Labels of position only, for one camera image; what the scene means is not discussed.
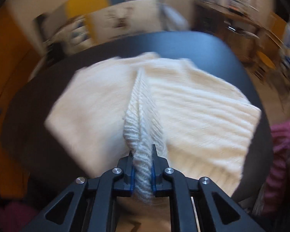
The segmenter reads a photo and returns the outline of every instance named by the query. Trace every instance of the yellow panel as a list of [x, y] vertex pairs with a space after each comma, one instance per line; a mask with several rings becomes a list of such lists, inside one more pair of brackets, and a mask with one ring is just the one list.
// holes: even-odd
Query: yellow panel
[[66, 13], [68, 18], [103, 9], [110, 6], [109, 0], [68, 0]]
[[281, 17], [276, 15], [275, 13], [272, 13], [272, 16], [275, 18], [274, 25], [271, 29], [271, 32], [277, 36], [280, 40], [282, 40], [284, 31], [285, 31], [285, 26], [287, 24], [286, 21], [284, 21]]
[[276, 69], [276, 66], [272, 62], [272, 60], [270, 60], [270, 58], [267, 55], [265, 55], [263, 52], [257, 51], [257, 55], [267, 67], [269, 67], [271, 69]]

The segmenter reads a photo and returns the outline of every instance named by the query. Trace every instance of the cable knit fabric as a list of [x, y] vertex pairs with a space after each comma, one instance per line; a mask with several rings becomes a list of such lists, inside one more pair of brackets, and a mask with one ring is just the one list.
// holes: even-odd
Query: cable knit fabric
[[[148, 95], [140, 94], [141, 85], [147, 85]], [[160, 116], [161, 133], [151, 131], [159, 125], [153, 113]], [[140, 171], [146, 168], [142, 176], [147, 182], [151, 154], [147, 151], [142, 160], [137, 156], [139, 145], [148, 148], [154, 135], [164, 134], [170, 166], [188, 177], [208, 176], [231, 195], [259, 118], [260, 110], [236, 87], [197, 69], [190, 60], [146, 53], [112, 58], [76, 72], [45, 124], [91, 177], [115, 167], [130, 147], [135, 165]], [[126, 131], [132, 124], [143, 134], [131, 129], [136, 136], [129, 136]], [[158, 145], [161, 151], [166, 149], [163, 143]]]
[[132, 89], [123, 136], [133, 153], [136, 194], [144, 202], [149, 202], [153, 197], [152, 144], [156, 145], [158, 156], [166, 157], [167, 150], [158, 111], [143, 68], [138, 70]]

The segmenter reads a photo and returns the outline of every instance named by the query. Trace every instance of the floor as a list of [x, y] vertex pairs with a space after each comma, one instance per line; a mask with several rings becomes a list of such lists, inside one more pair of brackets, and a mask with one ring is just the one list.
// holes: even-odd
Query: floor
[[270, 125], [279, 124], [290, 119], [290, 101], [281, 103], [276, 89], [260, 80], [246, 69], [252, 83], [257, 90]]

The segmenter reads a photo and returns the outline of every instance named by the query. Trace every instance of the black round table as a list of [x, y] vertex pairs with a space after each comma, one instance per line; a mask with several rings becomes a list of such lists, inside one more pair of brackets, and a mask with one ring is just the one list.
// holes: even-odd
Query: black round table
[[259, 96], [242, 64], [220, 39], [200, 32], [159, 32], [92, 47], [47, 69], [13, 98], [6, 114], [1, 142], [31, 175], [61, 191], [78, 176], [86, 176], [44, 127], [58, 97], [82, 67], [119, 56], [156, 52], [165, 58], [188, 58], [196, 66], [235, 85], [262, 110], [260, 123], [246, 156], [243, 177], [232, 198], [241, 201], [257, 193], [272, 163], [271, 133]]

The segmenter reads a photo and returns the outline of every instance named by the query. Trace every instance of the cream sweater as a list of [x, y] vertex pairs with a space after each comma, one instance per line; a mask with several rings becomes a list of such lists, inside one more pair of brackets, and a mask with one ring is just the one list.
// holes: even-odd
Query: cream sweater
[[146, 53], [83, 68], [54, 104], [46, 127], [91, 177], [115, 167], [129, 151], [124, 119], [140, 68], [161, 119], [170, 166], [188, 177], [208, 176], [231, 195], [260, 110], [189, 60]]

